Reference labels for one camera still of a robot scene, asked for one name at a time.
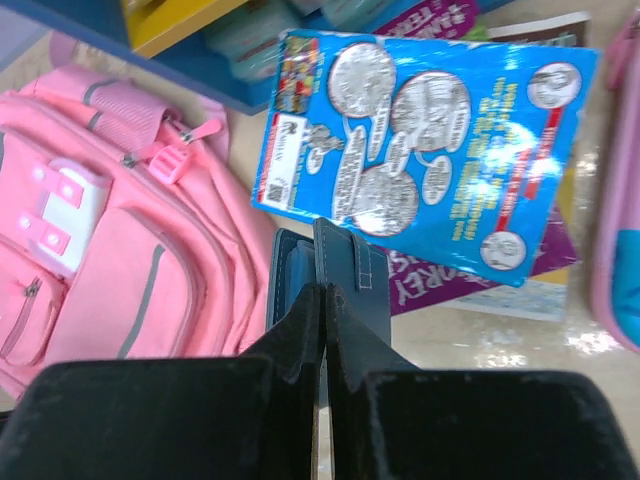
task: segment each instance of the purple book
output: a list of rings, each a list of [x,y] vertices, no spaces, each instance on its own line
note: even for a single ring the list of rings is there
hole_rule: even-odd
[[[389,261],[392,315],[419,310],[500,285],[394,250],[386,252]],[[549,217],[532,276],[553,272],[577,261],[578,255],[571,243],[562,215],[556,208]]]

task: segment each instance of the barcode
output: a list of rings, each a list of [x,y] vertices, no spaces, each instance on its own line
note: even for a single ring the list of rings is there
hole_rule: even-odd
[[[284,197],[284,187],[281,185],[269,185],[267,187],[267,200],[280,203]]]

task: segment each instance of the zipper pull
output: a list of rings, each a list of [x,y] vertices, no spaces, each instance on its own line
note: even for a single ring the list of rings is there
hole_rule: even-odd
[[[40,291],[40,281],[36,278],[31,282],[27,288],[24,289],[23,294],[25,297],[35,297]]]
[[[640,32],[640,10],[636,9],[631,20],[618,33],[605,53],[609,62],[606,82],[607,88],[610,90],[616,90],[622,86],[627,66],[631,62],[636,48],[638,32]]]
[[[186,130],[180,132],[180,138],[186,144],[189,144],[195,140],[200,140],[209,135],[215,135],[222,131],[222,122],[220,120],[211,119],[204,122],[198,128],[193,130]]]

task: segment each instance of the book cover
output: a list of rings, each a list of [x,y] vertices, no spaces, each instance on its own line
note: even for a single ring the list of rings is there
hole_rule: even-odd
[[[287,32],[253,204],[521,286],[594,50]]]

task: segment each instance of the blue shelf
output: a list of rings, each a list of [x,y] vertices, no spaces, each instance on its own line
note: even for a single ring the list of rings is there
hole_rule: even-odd
[[[418,1],[397,0],[365,30],[376,30]],[[510,1],[479,0],[478,3],[486,12]],[[117,0],[0,0],[0,5],[243,113],[253,115],[267,105],[272,80],[257,84],[236,80],[231,75],[227,60],[209,51],[199,32],[152,59],[132,53]],[[331,29],[320,15],[309,17],[305,26],[318,30]]]

